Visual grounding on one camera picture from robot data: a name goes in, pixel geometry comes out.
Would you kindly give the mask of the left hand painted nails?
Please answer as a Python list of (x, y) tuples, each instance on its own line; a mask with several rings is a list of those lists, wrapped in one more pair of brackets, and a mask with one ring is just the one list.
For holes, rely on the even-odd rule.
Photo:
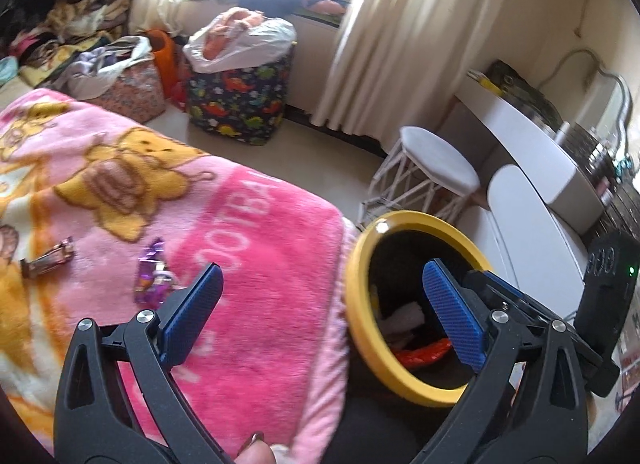
[(263, 432), (254, 432), (245, 441), (234, 459), (235, 464), (276, 464), (276, 457), (270, 445), (265, 442)]

